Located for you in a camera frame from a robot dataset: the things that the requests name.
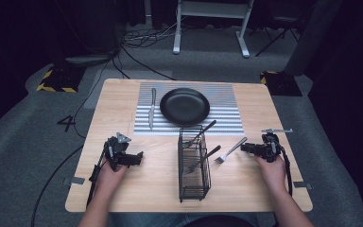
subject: gripper camera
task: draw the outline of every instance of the gripper camera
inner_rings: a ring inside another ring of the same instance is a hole
[[[293,130],[285,131],[269,129],[262,130],[261,132],[265,132],[265,134],[262,134],[264,144],[245,143],[240,146],[240,149],[247,151],[249,154],[260,156],[269,163],[273,163],[276,156],[281,154],[281,151],[284,149],[279,144],[279,138],[274,132],[293,132]]]
[[[113,171],[117,171],[118,165],[122,166],[139,166],[143,159],[143,152],[134,155],[127,154],[126,149],[129,146],[129,139],[121,133],[117,133],[116,137],[111,137],[104,144],[105,158],[111,165]]]

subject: yellow and black tape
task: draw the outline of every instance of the yellow and black tape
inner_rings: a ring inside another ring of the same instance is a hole
[[[260,74],[259,79],[261,80],[261,83],[264,85],[267,85],[267,79],[265,77],[265,75],[269,75],[269,74],[279,74],[278,72],[275,71],[264,71]]]
[[[52,77],[53,68],[51,67],[48,72],[45,73],[43,79],[40,82],[40,85],[37,87],[37,91],[47,91],[47,92],[68,92],[68,93],[76,93],[77,88],[72,87],[61,87],[61,86],[46,86],[46,82]]]

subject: knife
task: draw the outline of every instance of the knife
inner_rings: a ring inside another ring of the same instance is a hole
[[[152,104],[151,109],[148,113],[148,122],[149,122],[149,128],[152,129],[154,127],[154,111],[155,111],[155,99],[156,99],[156,89],[152,88]]]

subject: hand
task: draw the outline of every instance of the hand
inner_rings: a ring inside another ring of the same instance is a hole
[[[106,162],[98,175],[95,193],[110,198],[128,170],[127,166],[121,166],[116,172],[112,170],[109,161]]]
[[[262,171],[262,177],[271,192],[286,192],[285,189],[285,161],[278,155],[273,163],[254,156]]]

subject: cutlery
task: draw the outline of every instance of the cutlery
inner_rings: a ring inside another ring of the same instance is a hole
[[[149,113],[148,113],[149,128],[151,130],[154,127],[155,99],[156,99],[156,89],[152,88],[152,103],[151,103],[151,109],[149,110]]]
[[[240,147],[240,145],[242,145],[244,142],[246,142],[247,137],[244,137],[242,140],[240,140],[236,145],[234,145],[234,147],[232,147],[231,150],[229,150],[226,154],[223,154],[222,156],[218,157],[215,159],[215,162],[217,162],[218,164],[222,164],[224,162],[226,162],[226,157],[231,154],[235,149],[237,149],[238,147]]]
[[[190,141],[187,141],[187,142],[184,142],[182,143],[182,147],[183,148],[190,148],[194,141],[199,138],[200,135],[202,135],[204,132],[206,132],[207,130],[209,130],[211,127],[214,126],[214,124],[216,123],[216,120],[212,121],[211,124],[209,124],[207,127],[205,127],[205,129],[203,129],[202,131],[199,132],[198,135],[196,135],[196,137],[194,137],[194,139],[190,140]]]
[[[221,146],[218,145],[216,148],[214,148],[213,150],[211,150],[211,152],[207,153],[204,157],[202,157],[201,160],[199,160],[198,162],[194,163],[193,165],[188,167],[188,170],[185,172],[186,174],[192,173],[194,172],[194,169],[198,166],[198,165],[202,165],[202,163],[204,162],[205,159],[207,159],[209,156],[215,154],[218,150],[220,150]]]

